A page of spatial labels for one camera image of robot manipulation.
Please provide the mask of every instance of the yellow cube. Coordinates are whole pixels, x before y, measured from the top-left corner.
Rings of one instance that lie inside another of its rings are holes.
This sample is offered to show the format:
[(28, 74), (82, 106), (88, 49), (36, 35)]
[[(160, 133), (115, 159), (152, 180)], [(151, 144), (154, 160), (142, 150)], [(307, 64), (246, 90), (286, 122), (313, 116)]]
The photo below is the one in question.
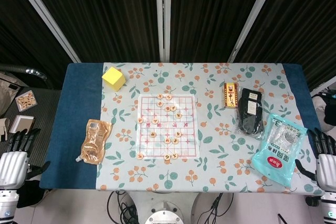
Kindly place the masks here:
[(111, 67), (106, 71), (102, 76), (103, 80), (105, 80), (115, 91), (118, 91), (126, 82), (125, 76), (122, 72), (119, 72), (114, 67)]

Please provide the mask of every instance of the red label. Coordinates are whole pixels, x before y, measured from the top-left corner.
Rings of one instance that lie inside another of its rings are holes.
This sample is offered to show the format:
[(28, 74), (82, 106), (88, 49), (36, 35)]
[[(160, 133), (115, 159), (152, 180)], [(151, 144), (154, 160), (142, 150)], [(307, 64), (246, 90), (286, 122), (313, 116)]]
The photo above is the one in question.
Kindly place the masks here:
[(268, 157), (267, 161), (269, 164), (275, 168), (282, 168), (282, 162), (275, 157)]

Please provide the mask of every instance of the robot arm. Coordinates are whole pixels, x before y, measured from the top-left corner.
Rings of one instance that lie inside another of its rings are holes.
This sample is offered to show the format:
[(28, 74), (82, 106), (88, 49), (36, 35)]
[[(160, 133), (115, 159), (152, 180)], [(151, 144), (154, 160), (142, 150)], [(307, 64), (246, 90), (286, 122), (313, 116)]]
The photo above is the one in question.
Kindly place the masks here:
[(0, 159), (0, 224), (12, 223), (19, 195), (16, 190), (25, 182), (30, 150), (40, 129), (15, 133)]
[(295, 163), (302, 174), (315, 180), (325, 191), (321, 197), (324, 223), (336, 223), (336, 141), (317, 128), (315, 131), (317, 134), (308, 130), (319, 154), (316, 159), (316, 173), (305, 170), (298, 159)]

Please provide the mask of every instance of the blue plastic bag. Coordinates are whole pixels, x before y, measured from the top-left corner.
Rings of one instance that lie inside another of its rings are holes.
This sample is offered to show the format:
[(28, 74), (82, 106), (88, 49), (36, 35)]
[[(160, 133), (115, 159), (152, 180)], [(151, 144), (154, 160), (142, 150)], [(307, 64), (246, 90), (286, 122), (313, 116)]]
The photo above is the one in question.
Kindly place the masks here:
[(252, 164), (266, 177), (290, 187), (295, 159), (306, 132), (306, 128), (270, 114), (260, 151), (252, 157)]

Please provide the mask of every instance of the clear plastic bag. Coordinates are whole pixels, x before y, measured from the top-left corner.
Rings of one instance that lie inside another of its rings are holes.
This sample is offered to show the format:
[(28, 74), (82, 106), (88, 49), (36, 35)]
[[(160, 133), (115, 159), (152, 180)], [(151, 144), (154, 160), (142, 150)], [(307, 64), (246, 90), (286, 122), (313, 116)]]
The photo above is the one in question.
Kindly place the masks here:
[(263, 95), (259, 91), (239, 87), (236, 133), (261, 139), (264, 132), (262, 117)]
[(139, 95), (138, 119), (141, 123), (137, 126), (136, 152), (144, 158), (163, 158), (166, 154), (177, 154), (179, 158), (199, 157), (194, 95), (165, 94), (158, 98), (160, 95)]
[(306, 132), (306, 128), (271, 114), (260, 151), (252, 157), (255, 169), (275, 182), (290, 187), (295, 158)]
[(112, 124), (100, 120), (89, 119), (86, 125), (86, 137), (81, 147), (81, 153), (76, 161), (98, 165), (105, 155), (105, 142), (109, 137)]

